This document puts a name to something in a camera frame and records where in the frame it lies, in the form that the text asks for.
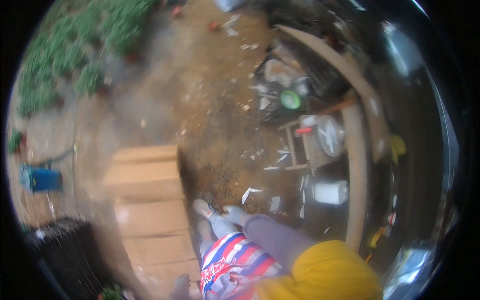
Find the gray pants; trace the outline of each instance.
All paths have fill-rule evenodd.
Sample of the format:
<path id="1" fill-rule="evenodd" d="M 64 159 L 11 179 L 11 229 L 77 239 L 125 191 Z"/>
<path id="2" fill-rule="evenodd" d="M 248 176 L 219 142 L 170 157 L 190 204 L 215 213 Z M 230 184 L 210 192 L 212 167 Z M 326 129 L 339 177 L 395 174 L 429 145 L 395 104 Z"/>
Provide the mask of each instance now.
<path id="1" fill-rule="evenodd" d="M 221 216 L 210 219 L 215 235 L 220 239 L 237 228 Z M 253 215 L 243 227 L 247 240 L 259 245 L 263 251 L 270 254 L 282 267 L 291 271 L 296 259 L 316 242 L 301 232 L 288 226 L 278 224 L 265 215 Z M 212 240 L 205 240 L 200 245 L 203 255 L 213 245 Z"/>

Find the green bowl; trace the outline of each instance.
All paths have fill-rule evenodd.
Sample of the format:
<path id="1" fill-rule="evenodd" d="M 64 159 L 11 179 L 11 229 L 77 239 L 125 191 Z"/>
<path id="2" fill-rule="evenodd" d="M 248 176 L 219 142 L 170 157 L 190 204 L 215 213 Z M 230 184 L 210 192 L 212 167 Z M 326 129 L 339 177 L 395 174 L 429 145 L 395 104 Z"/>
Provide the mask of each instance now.
<path id="1" fill-rule="evenodd" d="M 280 102 L 288 109 L 298 109 L 300 107 L 300 98 L 293 91 L 285 91 L 280 95 Z"/>

